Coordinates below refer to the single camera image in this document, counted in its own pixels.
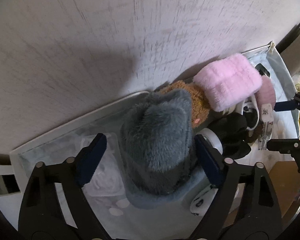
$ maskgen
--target brown plush toy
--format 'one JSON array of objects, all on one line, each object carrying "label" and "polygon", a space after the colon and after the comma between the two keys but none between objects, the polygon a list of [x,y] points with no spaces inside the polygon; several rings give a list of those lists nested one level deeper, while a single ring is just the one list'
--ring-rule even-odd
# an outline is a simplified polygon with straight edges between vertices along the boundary
[{"label": "brown plush toy", "polygon": [[160,92],[165,94],[173,89],[185,89],[190,93],[192,101],[192,127],[197,127],[203,123],[207,119],[211,108],[201,88],[194,83],[186,84],[182,80],[179,80],[161,89]]}]

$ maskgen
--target gray fuzzy plush toy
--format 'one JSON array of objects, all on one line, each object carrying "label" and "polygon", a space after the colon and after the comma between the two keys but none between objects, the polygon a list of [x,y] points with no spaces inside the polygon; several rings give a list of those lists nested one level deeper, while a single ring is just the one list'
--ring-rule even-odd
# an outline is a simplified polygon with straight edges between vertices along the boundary
[{"label": "gray fuzzy plush toy", "polygon": [[185,184],[197,164],[191,97],[183,89],[151,93],[135,105],[121,127],[127,190],[169,195]]}]

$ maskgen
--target screw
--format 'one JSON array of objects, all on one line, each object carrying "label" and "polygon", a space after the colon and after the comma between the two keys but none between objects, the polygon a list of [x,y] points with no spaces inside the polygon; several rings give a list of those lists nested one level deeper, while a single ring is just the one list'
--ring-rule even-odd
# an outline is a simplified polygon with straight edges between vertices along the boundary
[{"label": "screw", "polygon": [[256,166],[259,168],[259,169],[263,169],[265,166],[263,165],[263,163],[257,163]]},{"label": "screw", "polygon": [[233,163],[233,159],[231,159],[231,158],[225,158],[225,163],[232,164]]},{"label": "screw", "polygon": [[69,157],[66,159],[66,163],[73,163],[74,162],[74,157]]},{"label": "screw", "polygon": [[35,166],[36,166],[37,168],[41,168],[43,165],[44,165],[43,162],[37,162]]}]

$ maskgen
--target price tag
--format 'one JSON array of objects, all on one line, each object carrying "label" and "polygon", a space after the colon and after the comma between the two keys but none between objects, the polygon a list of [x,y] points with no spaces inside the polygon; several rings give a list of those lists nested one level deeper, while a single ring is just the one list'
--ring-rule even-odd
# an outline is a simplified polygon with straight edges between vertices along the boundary
[{"label": "price tag", "polygon": [[271,139],[272,127],[274,122],[273,109],[271,104],[261,106],[260,120],[263,124],[262,133],[258,138],[258,149],[266,150],[267,142]]}]

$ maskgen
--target black fabric item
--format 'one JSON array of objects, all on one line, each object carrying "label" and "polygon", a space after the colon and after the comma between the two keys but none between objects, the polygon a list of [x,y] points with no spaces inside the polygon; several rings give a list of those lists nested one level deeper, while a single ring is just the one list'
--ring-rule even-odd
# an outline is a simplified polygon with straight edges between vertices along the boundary
[{"label": "black fabric item", "polygon": [[245,110],[245,108],[248,108],[248,106],[245,106],[243,109],[243,116],[246,118],[247,120],[247,126],[248,127],[254,127],[258,121],[258,113],[257,110],[255,108],[248,108],[247,110]]},{"label": "black fabric item", "polygon": [[247,120],[243,115],[231,113],[213,121],[208,128],[220,139],[224,157],[237,160],[245,157],[251,151],[251,147],[243,141],[247,128]]}]

